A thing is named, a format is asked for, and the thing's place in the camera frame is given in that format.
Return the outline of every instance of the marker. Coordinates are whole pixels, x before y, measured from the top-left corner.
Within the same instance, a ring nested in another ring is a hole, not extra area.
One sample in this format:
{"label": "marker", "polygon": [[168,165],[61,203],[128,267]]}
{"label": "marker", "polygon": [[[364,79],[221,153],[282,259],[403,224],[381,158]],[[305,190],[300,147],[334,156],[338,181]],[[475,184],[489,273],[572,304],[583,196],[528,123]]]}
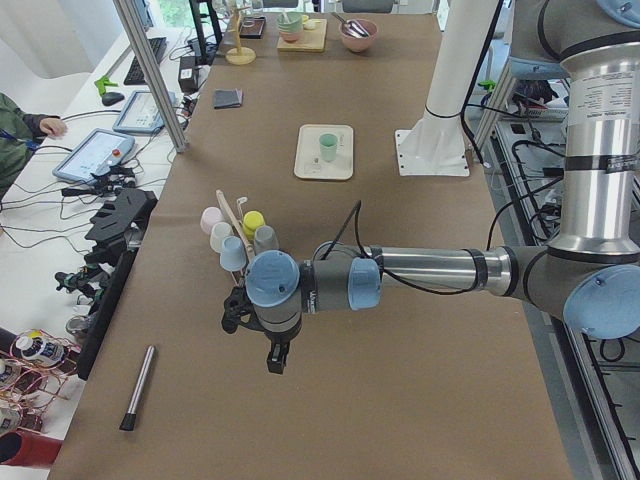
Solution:
{"label": "marker", "polygon": [[122,419],[122,423],[120,424],[120,430],[126,430],[130,432],[136,425],[138,403],[140,402],[142,391],[144,390],[144,386],[147,382],[147,375],[149,373],[149,369],[151,368],[151,361],[153,360],[153,354],[155,353],[155,351],[156,347],[154,347],[153,345],[149,345],[147,347],[147,353],[144,356],[144,361],[142,362],[142,367],[140,368],[140,373],[138,374],[138,381],[136,382],[136,387],[133,389],[133,395],[131,396],[131,401],[129,402],[127,413],[124,414],[124,418]]}

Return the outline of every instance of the white tray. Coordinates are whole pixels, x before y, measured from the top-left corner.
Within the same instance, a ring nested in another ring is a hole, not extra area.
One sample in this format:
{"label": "white tray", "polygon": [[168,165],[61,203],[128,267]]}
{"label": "white tray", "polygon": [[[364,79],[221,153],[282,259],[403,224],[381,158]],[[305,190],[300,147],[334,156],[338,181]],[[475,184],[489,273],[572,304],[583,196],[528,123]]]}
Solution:
{"label": "white tray", "polygon": [[[333,162],[320,158],[320,135],[338,137],[338,151]],[[349,125],[302,125],[293,173],[306,180],[348,180],[353,176],[353,128]]]}

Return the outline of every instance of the pink bowl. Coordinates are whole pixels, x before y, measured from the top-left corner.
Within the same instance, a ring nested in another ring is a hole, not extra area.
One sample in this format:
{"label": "pink bowl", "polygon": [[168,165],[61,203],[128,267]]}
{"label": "pink bowl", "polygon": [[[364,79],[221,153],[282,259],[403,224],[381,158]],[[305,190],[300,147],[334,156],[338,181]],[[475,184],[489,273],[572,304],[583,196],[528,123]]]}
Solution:
{"label": "pink bowl", "polygon": [[302,30],[295,33],[280,32],[280,36],[287,43],[294,43],[302,38]]}
{"label": "pink bowl", "polygon": [[365,38],[356,38],[351,35],[347,35],[345,32],[345,27],[343,25],[340,26],[340,38],[342,39],[342,44],[347,47],[352,52],[364,52],[367,48],[373,45],[376,37],[378,36],[378,26],[370,20],[365,20],[364,18],[357,18],[360,25],[364,27],[364,29],[369,32],[369,36]]}

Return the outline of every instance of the red cylinder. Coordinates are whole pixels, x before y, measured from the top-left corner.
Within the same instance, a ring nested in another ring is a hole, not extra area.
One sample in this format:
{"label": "red cylinder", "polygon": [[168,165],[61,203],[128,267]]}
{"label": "red cylinder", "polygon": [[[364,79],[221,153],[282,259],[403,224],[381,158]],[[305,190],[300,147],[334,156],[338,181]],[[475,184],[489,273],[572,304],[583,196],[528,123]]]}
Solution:
{"label": "red cylinder", "polygon": [[51,468],[62,440],[16,430],[0,437],[0,465]]}

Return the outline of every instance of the spoon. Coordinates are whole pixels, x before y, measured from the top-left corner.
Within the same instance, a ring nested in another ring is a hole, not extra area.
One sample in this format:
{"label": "spoon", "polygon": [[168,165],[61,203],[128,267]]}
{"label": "spoon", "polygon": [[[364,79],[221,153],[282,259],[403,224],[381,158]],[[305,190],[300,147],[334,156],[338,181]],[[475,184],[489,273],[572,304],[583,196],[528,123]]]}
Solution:
{"label": "spoon", "polygon": [[369,32],[367,32],[367,30],[362,25],[360,25],[357,20],[345,20],[336,12],[331,12],[331,14],[338,20],[340,20],[340,23],[342,23],[342,25],[346,27],[344,33],[346,33],[347,35],[351,35],[355,38],[365,38],[369,36]]}

